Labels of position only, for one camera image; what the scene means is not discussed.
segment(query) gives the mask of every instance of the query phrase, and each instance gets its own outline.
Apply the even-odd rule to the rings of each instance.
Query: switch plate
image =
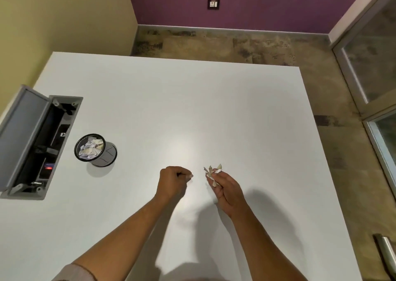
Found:
[[[220,0],[207,0],[208,10],[218,10],[220,8]]]

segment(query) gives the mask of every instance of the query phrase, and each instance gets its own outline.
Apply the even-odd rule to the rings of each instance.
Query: metal handle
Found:
[[[374,239],[377,243],[388,274],[393,280],[396,280],[396,254],[393,251],[390,239],[382,234],[374,234]]]

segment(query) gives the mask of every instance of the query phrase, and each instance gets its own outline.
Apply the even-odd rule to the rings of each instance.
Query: sleeve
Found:
[[[97,281],[93,274],[77,264],[66,265],[52,281]]]

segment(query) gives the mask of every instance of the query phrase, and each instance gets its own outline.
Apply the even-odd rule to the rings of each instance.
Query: gray metal lid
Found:
[[[21,86],[0,125],[0,191],[17,177],[50,105],[49,98]]]

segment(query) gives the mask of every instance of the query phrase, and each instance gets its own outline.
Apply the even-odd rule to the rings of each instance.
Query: crumpled paper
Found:
[[[81,159],[91,160],[97,157],[103,149],[103,140],[95,137],[88,137],[88,142],[80,147],[78,156]]]
[[[217,182],[215,181],[215,179],[213,179],[212,173],[218,174],[219,172],[221,172],[221,170],[222,170],[221,164],[219,164],[219,166],[218,166],[216,169],[213,169],[212,166],[209,166],[208,169],[204,168],[204,170],[205,170],[205,172],[206,172],[206,176],[207,176],[208,178],[210,178],[210,179],[213,181],[213,183],[212,183],[212,186],[213,186],[213,187],[217,187],[217,185],[220,185],[219,183],[217,183]]]

